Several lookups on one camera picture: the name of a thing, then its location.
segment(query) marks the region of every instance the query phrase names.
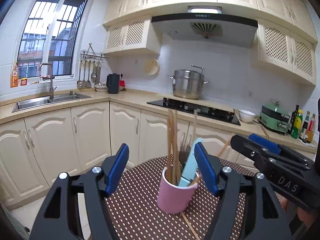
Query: pot handle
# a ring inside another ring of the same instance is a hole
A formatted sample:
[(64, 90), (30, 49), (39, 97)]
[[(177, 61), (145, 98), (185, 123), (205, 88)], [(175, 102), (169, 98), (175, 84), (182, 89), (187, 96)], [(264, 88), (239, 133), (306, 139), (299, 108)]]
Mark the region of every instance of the pot handle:
[(201, 74), (205, 71), (205, 69), (203, 67), (197, 67), (197, 66), (194, 66), (194, 65), (191, 65), (191, 67), (201, 68), (202, 69)]

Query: window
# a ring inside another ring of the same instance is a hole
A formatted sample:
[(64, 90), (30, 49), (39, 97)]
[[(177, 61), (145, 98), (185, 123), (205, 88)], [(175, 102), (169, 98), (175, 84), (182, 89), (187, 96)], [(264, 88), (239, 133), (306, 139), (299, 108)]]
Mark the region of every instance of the window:
[(87, 0), (36, 0), (19, 47), (19, 78), (40, 76), (42, 62), (53, 65), (54, 75), (72, 75), (76, 35), (86, 3)]

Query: black induction cooktop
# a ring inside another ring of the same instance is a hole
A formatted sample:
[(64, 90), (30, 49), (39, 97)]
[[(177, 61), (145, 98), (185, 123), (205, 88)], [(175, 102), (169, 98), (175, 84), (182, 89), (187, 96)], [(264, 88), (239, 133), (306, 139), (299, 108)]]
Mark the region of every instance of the black induction cooktop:
[(162, 107), (179, 110), (179, 111), (183, 111), (190, 114), (193, 114), (194, 110), (196, 109), (198, 111), (198, 115), (200, 116), (241, 125), (234, 111), (228, 112), (228, 111), (224, 111), (224, 110), (220, 110), (212, 107), (201, 106), (201, 105), (183, 102), (183, 101), (170, 99), (170, 98), (163, 98), (161, 100), (147, 102), (147, 104), (162, 106)]

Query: table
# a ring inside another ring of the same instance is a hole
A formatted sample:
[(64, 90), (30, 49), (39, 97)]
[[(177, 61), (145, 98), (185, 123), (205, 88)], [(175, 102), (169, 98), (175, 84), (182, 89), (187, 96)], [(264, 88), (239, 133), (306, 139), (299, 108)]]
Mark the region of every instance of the table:
[[(238, 164), (220, 159), (239, 173), (253, 176), (251, 171)], [(157, 195), (161, 173), (167, 157), (151, 159), (126, 171), (118, 189), (106, 199), (113, 225), (121, 240), (189, 240), (196, 239), (183, 217), (170, 215), (158, 208)], [(200, 181), (189, 206), (184, 211), (193, 229), (201, 239), (208, 230), (218, 204)], [(245, 203), (245, 193), (240, 193), (231, 240), (239, 238)]]

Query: pink cup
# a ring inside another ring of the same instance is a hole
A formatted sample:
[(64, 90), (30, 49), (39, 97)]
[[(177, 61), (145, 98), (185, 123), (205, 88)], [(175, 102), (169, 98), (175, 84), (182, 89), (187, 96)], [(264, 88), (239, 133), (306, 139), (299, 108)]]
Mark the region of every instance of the pink cup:
[(172, 185), (164, 176), (166, 170), (167, 167), (162, 171), (159, 195), (157, 199), (158, 207), (169, 214), (178, 214), (187, 208), (198, 184), (195, 183), (188, 187)]

